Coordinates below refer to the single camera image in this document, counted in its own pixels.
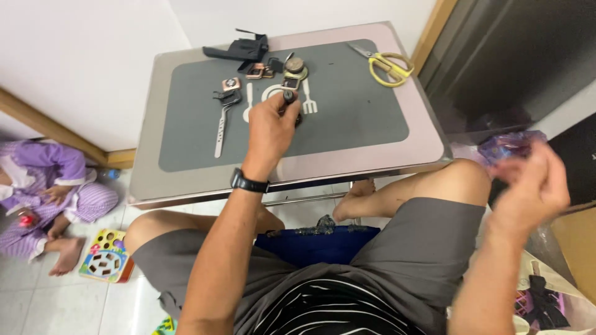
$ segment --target hand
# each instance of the hand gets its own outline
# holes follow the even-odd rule
[[[59,206],[66,196],[73,189],[74,186],[68,185],[54,185],[49,189],[40,192],[42,196],[49,196],[49,199],[44,204],[56,203],[56,206]]]
[[[290,146],[300,101],[296,99],[280,116],[284,104],[283,94],[277,93],[249,111],[249,152],[242,164],[248,179],[266,181]]]
[[[33,211],[29,208],[24,207],[19,209],[17,212],[19,221],[21,221],[23,218],[27,216],[32,218],[31,223],[27,226],[28,228],[35,227],[39,223],[39,217],[37,216],[37,214],[33,213]]]
[[[523,242],[544,220],[569,205],[565,165],[548,144],[533,142],[527,160],[501,160],[489,173],[510,186],[497,200],[489,225]]]

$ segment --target watch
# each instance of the watch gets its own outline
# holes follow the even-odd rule
[[[267,193],[269,190],[269,181],[260,182],[246,179],[242,173],[242,170],[239,168],[234,169],[234,173],[232,174],[232,178],[229,180],[229,184],[232,186],[232,188],[241,188],[246,191],[257,193]]]

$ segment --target purple outfit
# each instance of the purple outfit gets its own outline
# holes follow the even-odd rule
[[[118,202],[115,191],[94,182],[97,173],[86,168],[83,154],[65,145],[0,142],[0,167],[13,180],[12,186],[0,185],[0,204],[7,215],[27,207],[39,217],[35,227],[20,227],[15,220],[0,235],[0,252],[10,256],[39,255],[47,238],[44,228],[61,212],[70,222],[88,223]],[[59,206],[44,204],[46,196],[39,195],[53,185],[74,186]]]

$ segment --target scissor blade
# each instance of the scissor blade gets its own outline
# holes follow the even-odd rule
[[[364,57],[370,58],[370,57],[372,57],[372,56],[373,56],[373,53],[372,53],[372,52],[370,52],[370,51],[366,51],[366,50],[362,49],[361,47],[359,47],[359,46],[357,46],[357,45],[355,45],[355,44],[348,43],[348,45],[349,45],[349,46],[350,46],[352,49],[354,49],[356,52],[358,52],[359,54],[363,55]]]

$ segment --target water bottle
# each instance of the water bottle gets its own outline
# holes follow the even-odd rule
[[[116,180],[120,177],[120,170],[118,169],[98,169],[97,172],[102,179]]]

